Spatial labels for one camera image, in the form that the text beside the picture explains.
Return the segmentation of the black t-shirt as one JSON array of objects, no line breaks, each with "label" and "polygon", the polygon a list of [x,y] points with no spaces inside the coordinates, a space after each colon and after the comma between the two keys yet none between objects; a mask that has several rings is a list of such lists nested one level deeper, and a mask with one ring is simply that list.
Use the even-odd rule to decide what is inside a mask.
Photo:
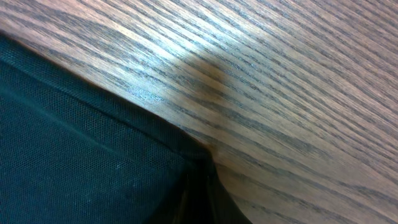
[{"label": "black t-shirt", "polygon": [[208,153],[181,129],[1,37],[1,222],[155,223],[182,175],[212,223]]}]

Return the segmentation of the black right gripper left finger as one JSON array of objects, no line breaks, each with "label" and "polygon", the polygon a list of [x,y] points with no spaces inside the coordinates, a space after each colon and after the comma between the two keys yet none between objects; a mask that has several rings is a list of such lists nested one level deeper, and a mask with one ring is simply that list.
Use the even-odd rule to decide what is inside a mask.
[{"label": "black right gripper left finger", "polygon": [[192,223],[190,208],[190,181],[188,175],[182,175],[170,189],[155,213],[155,223],[189,224]]}]

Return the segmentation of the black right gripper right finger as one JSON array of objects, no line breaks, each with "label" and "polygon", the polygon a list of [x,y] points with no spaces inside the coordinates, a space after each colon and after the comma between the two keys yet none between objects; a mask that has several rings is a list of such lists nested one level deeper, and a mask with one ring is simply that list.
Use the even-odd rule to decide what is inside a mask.
[{"label": "black right gripper right finger", "polygon": [[220,181],[214,164],[209,167],[206,192],[215,224],[251,224]]}]

